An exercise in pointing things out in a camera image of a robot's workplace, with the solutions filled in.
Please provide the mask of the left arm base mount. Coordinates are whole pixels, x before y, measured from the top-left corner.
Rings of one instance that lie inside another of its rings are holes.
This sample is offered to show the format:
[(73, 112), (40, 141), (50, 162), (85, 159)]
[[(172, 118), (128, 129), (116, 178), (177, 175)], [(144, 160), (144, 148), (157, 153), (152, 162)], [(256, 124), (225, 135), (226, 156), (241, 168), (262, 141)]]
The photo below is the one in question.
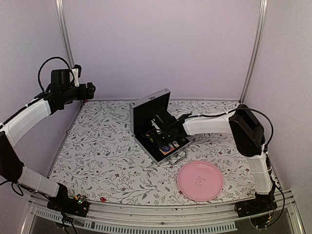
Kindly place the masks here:
[(87, 201), (87, 197), (80, 194), (73, 198), (68, 197), (68, 195), (49, 197), (47, 203), (48, 209), (79, 217), (87, 216), (89, 206), (90, 203)]

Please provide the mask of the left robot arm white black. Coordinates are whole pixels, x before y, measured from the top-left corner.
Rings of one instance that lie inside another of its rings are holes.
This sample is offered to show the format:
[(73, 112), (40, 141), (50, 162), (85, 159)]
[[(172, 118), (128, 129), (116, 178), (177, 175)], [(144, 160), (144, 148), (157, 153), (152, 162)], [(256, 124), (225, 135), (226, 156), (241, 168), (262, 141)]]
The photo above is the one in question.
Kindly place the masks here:
[(48, 197), (61, 211), (69, 211), (73, 204), (64, 185), (56, 183), (27, 168), (18, 158), (14, 147), (19, 140), (43, 119), (63, 110), (76, 100), (94, 98), (93, 83), (80, 83), (81, 66), (68, 66), (51, 72), (47, 88), (0, 124), (0, 175), (5, 183), (19, 185)]

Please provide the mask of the aluminium poker set case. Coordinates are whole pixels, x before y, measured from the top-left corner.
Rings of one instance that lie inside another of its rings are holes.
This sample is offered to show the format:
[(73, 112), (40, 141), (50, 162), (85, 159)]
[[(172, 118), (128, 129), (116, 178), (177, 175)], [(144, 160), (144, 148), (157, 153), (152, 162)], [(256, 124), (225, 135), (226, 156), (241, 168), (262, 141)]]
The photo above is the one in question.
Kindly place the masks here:
[(171, 91), (164, 88), (130, 102), (130, 123), (134, 139), (149, 158), (161, 165), (176, 165), (187, 157), (186, 147), (191, 143), (168, 112)]

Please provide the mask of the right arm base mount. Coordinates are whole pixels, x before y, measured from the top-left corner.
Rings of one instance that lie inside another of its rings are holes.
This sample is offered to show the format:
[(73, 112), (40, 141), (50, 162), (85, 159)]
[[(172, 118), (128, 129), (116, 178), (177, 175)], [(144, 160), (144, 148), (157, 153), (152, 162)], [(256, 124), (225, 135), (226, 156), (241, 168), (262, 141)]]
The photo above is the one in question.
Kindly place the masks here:
[(260, 196), (254, 199), (240, 201), (235, 203), (234, 210), (238, 217), (247, 217), (272, 211), (277, 208), (274, 198), (269, 196)]

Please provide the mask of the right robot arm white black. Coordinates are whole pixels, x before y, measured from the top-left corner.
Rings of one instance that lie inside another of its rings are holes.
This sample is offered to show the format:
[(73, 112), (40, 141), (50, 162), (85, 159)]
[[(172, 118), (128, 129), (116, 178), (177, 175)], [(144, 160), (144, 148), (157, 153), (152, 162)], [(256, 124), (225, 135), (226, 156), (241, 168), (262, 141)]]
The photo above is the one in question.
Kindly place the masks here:
[(254, 115), (260, 111), (240, 104), (237, 108), (215, 115), (183, 114), (175, 118), (167, 110), (160, 110), (151, 120), (156, 133), (151, 141), (161, 148), (180, 138), (208, 133), (233, 136), (238, 152), (247, 158), (255, 181), (255, 199), (252, 208), (261, 213), (271, 204), (275, 192), (271, 163), (268, 158), (269, 140), (264, 127)]

